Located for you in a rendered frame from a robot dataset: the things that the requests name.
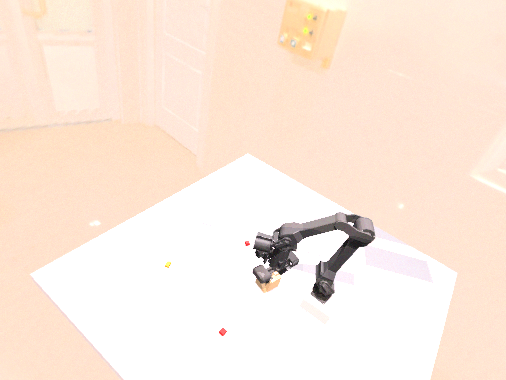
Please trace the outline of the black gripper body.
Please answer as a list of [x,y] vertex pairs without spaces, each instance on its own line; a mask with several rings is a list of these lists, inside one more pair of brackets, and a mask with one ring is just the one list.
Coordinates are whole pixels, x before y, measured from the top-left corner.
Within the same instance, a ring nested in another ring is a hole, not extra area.
[[292,264],[291,266],[294,267],[299,263],[299,258],[292,251],[290,251],[288,258],[284,260],[276,258],[273,254],[273,251],[270,252],[270,255],[271,258],[268,259],[268,268],[265,268],[263,265],[259,265],[253,268],[252,273],[261,284],[269,281],[273,272],[279,272],[290,264]]

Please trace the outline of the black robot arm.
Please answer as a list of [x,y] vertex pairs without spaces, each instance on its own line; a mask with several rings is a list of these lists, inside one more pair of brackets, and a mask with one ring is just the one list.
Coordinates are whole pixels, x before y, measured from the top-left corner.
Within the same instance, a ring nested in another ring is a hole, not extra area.
[[[349,223],[354,223],[350,225]],[[323,305],[335,293],[335,276],[337,271],[360,248],[375,240],[373,221],[357,214],[338,212],[335,215],[316,219],[305,223],[284,223],[273,231],[273,235],[258,232],[253,249],[258,258],[263,258],[264,264],[271,258],[270,252],[276,258],[284,260],[290,251],[297,251],[297,244],[304,238],[340,230],[349,237],[326,262],[320,260],[315,268],[315,283],[312,296]]]

